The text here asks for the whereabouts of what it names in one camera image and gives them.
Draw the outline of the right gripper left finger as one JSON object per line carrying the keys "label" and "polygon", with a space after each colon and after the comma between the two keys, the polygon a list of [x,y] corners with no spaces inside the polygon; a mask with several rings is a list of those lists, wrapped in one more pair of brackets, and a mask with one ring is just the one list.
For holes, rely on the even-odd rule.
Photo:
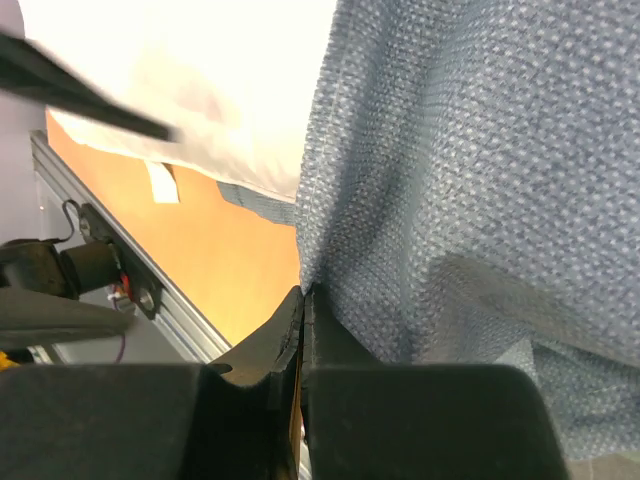
{"label": "right gripper left finger", "polygon": [[284,371],[298,352],[303,309],[304,296],[295,286],[262,326],[208,367],[243,388]]}

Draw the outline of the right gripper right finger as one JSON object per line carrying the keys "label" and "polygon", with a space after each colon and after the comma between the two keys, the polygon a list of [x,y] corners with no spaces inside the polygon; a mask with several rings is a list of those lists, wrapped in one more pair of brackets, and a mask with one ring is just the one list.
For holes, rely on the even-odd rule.
{"label": "right gripper right finger", "polygon": [[314,283],[305,295],[302,369],[373,365],[379,360],[335,317],[326,288]]}

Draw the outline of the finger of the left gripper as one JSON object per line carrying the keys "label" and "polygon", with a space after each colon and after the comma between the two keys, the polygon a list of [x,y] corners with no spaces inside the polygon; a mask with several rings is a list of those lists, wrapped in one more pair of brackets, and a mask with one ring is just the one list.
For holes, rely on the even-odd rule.
{"label": "finger of the left gripper", "polygon": [[152,139],[177,142],[177,131],[106,99],[30,42],[1,34],[1,90],[16,97]]}

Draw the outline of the blue patchwork pillowcase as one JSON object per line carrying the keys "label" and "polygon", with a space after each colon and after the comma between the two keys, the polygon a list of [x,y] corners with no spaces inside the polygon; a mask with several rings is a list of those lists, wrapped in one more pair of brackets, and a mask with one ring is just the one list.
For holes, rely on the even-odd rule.
{"label": "blue patchwork pillowcase", "polygon": [[341,1],[296,204],[300,282],[385,361],[509,363],[565,454],[639,447],[639,5]]}

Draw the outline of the white pillow yellow edge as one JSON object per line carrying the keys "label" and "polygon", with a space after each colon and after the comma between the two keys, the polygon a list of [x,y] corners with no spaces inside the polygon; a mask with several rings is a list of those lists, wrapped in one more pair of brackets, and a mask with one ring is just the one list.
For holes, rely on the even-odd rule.
{"label": "white pillow yellow edge", "polygon": [[153,140],[56,109],[75,142],[193,169],[293,202],[332,1],[24,1],[26,37],[119,105],[174,127]]}

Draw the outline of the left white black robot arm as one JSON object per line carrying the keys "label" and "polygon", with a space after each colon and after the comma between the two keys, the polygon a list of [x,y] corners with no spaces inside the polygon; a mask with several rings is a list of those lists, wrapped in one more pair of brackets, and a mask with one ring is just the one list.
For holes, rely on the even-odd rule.
{"label": "left white black robot arm", "polygon": [[[31,43],[1,35],[1,88],[14,96],[152,139],[173,142],[174,131],[104,98]],[[86,293],[105,287],[153,319],[162,284],[92,205],[63,202],[83,244],[59,249],[61,239],[17,239],[1,247],[1,349],[22,350],[80,340],[123,336],[133,317],[84,304]]]}

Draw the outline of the aluminium front rail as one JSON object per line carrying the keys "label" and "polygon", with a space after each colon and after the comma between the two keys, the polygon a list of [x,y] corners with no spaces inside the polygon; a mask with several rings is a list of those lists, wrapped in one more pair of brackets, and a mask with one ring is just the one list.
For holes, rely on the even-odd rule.
{"label": "aluminium front rail", "polygon": [[113,358],[125,363],[208,363],[229,351],[229,342],[54,152],[45,132],[31,133],[31,148],[40,236],[63,238],[73,225],[74,235],[58,246],[60,250],[91,240],[111,244],[127,272],[130,294],[112,300],[108,297],[112,290],[103,288],[82,295],[81,300],[135,315],[124,338],[56,344],[42,356],[64,363]]}

